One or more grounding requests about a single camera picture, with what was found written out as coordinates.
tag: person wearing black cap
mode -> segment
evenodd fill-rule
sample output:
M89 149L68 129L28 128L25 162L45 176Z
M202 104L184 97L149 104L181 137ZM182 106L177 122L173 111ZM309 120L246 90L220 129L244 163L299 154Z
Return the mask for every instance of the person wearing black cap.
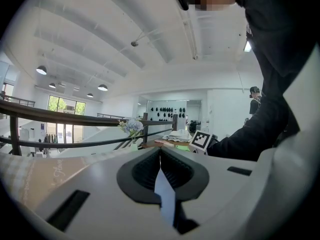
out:
M223 10L237 3L245 9L250 35L247 41L263 76L261 104L245 126L210 145L209 156L258 160L287 126L288 136L299 131L283 94L299 74L316 43L318 0L178 0L200 10Z
M261 96L260 96L260 90L258 87L253 86L250 88L250 98L253 99L250 103L250 115L254 115L261 104Z

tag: wooden table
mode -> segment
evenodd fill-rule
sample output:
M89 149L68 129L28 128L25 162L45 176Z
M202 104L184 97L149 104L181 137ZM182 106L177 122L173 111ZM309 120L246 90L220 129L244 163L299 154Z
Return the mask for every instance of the wooden table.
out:
M179 142L179 141L172 141L172 140L165 140L165 139L162 139L162 138L159 138L158 139L159 141L166 141L166 142L169 142L173 145L179 145L179 146L189 146L189 142ZM162 143L159 143L159 142L155 142L155 139L154 140L150 140L148 141L147 143L143 143L141 144L141 147L147 149L147 148L153 148L153 147L163 147L164 145Z

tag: wooden post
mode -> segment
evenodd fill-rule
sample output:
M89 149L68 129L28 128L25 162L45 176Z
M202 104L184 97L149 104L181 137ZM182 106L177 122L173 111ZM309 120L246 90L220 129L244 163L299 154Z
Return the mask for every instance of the wooden post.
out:
M172 122L173 122L173 124L172 124L173 131L177 131L178 130L178 115L177 114L173 115Z
M148 113L143 113L143 120L148 120ZM148 125L144 126L143 128L143 135L144 135L144 138L143 138L143 143L147 143L148 141Z
M11 140L12 140L12 149L13 154L16 156L22 156L21 155L21 149L18 144L19 136L18 136L18 118L15 116L10 116L10 134L11 134Z

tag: flower bouquet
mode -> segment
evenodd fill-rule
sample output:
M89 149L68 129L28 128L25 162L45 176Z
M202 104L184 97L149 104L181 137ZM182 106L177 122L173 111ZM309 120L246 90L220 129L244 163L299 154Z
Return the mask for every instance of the flower bouquet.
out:
M123 122L120 119L118 127L121 128L126 134L129 134L129 137L132 139L131 150L138 150L136 144L136 137L140 135L140 131L144 129L144 125L137 118L130 118L128 121Z

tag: green paper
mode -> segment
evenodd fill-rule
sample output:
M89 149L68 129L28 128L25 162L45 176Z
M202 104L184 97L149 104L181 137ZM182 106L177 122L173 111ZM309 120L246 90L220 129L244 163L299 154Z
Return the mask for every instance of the green paper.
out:
M176 145L175 146L177 149L179 150L183 150L183 151L190 151L188 146L180 146L180 145Z

